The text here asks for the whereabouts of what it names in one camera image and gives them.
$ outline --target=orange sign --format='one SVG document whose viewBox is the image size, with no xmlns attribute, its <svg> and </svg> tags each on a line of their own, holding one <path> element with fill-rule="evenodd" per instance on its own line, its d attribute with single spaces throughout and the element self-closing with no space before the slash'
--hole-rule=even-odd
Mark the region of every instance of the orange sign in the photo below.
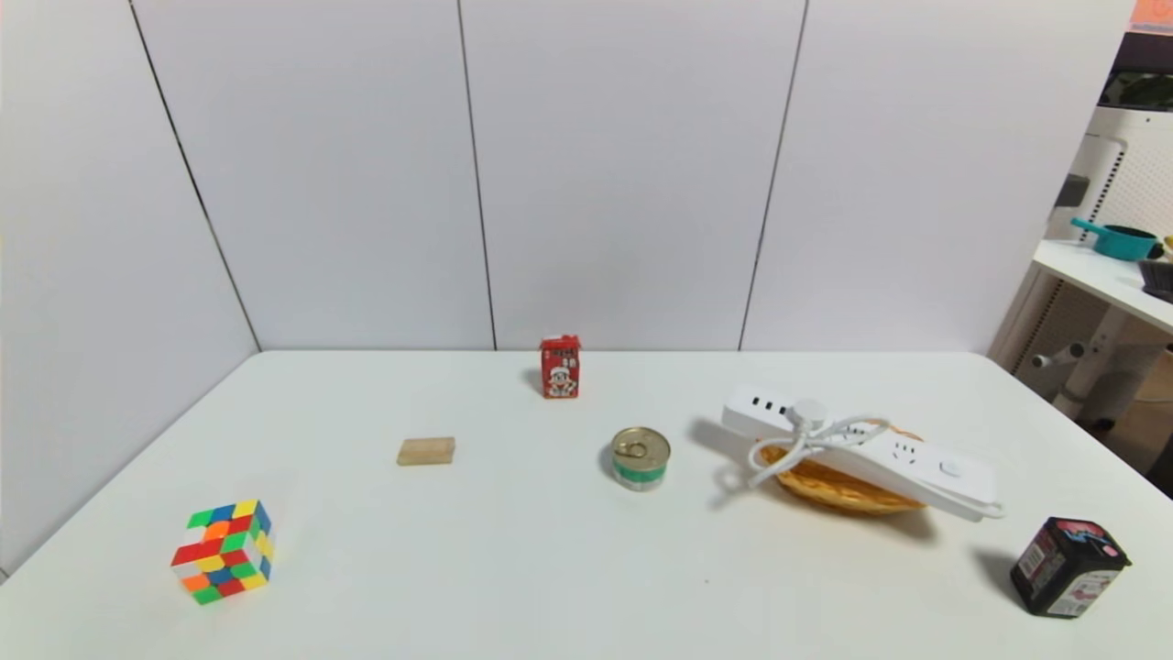
<svg viewBox="0 0 1173 660">
<path fill-rule="evenodd" d="M 1128 29 L 1173 36 L 1173 0 L 1137 0 Z"/>
</svg>

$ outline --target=red juice box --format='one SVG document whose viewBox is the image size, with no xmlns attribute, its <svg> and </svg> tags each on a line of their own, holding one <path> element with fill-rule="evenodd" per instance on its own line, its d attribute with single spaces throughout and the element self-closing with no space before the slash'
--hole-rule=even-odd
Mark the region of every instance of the red juice box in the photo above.
<svg viewBox="0 0 1173 660">
<path fill-rule="evenodd" d="M 578 397 L 577 335 L 562 335 L 542 340 L 542 394 L 548 400 Z"/>
</svg>

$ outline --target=pot handle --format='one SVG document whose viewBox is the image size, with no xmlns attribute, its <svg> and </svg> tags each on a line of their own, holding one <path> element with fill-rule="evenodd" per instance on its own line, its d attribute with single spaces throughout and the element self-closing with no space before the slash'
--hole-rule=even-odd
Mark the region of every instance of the pot handle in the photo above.
<svg viewBox="0 0 1173 660">
<path fill-rule="evenodd" d="M 1083 219 L 1083 218 L 1073 217 L 1073 218 L 1071 218 L 1071 224 L 1074 224 L 1076 226 L 1078 226 L 1080 229 L 1086 229 L 1086 230 L 1091 231 L 1092 233 L 1098 233 L 1100 236 L 1106 236 L 1108 233 L 1107 229 L 1104 229 L 1103 226 L 1100 226 L 1098 224 L 1092 224 L 1092 223 L 1090 223 L 1090 222 L 1087 222 L 1086 219 Z"/>
</svg>

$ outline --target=rubik's cube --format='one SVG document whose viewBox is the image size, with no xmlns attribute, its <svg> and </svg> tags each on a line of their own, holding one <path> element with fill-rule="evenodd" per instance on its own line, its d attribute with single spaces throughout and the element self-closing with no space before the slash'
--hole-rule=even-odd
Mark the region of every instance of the rubik's cube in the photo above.
<svg viewBox="0 0 1173 660">
<path fill-rule="evenodd" d="M 269 584 L 272 526 L 259 501 L 191 516 L 171 569 L 199 605 Z"/>
</svg>

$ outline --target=teal pot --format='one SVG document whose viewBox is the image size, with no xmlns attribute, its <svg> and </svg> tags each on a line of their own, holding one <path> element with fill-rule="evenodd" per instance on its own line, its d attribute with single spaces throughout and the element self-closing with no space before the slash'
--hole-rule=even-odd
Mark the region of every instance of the teal pot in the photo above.
<svg viewBox="0 0 1173 660">
<path fill-rule="evenodd" d="M 1121 260 L 1140 260 L 1158 258 L 1164 250 L 1157 241 L 1157 236 L 1119 224 L 1092 224 L 1078 217 L 1071 218 L 1071 224 L 1096 233 L 1094 250 L 1104 256 Z"/>
</svg>

